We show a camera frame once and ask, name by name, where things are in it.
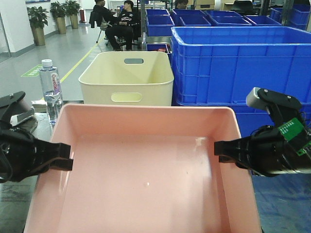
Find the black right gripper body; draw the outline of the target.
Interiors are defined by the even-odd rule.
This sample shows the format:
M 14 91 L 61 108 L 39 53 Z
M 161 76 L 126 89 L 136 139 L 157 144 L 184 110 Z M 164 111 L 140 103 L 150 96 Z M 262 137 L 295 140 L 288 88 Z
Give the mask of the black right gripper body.
M 311 157 L 297 155 L 277 127 L 260 127 L 247 139 L 248 169 L 253 174 L 274 177 L 311 173 Z

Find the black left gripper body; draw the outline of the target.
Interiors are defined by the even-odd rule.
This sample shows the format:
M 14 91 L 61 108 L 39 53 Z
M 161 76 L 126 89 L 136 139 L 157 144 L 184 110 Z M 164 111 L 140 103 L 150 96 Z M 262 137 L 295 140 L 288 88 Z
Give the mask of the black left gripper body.
M 38 175 L 40 140 L 21 128 L 0 129 L 0 181 L 20 182 Z

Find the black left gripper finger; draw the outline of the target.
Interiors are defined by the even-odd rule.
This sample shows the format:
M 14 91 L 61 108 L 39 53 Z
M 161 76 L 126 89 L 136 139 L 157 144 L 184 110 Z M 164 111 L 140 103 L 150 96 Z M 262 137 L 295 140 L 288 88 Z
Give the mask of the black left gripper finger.
M 39 140 L 36 145 L 36 158 L 44 162 L 67 160 L 70 158 L 71 146 L 64 143 L 51 143 Z
M 47 172 L 49 169 L 72 171 L 73 159 L 56 159 L 53 161 L 47 161 L 41 165 L 36 166 L 31 170 L 31 174 L 38 175 Z

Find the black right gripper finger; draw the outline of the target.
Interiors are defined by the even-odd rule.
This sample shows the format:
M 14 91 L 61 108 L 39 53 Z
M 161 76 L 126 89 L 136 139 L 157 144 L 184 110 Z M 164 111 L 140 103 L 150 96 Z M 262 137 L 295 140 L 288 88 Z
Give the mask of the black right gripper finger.
M 233 163 L 238 168 L 251 170 L 251 165 L 245 156 L 230 157 L 226 155 L 219 155 L 219 163 Z
M 231 141 L 216 141 L 214 143 L 214 155 L 238 157 L 249 152 L 251 137 L 243 137 Z

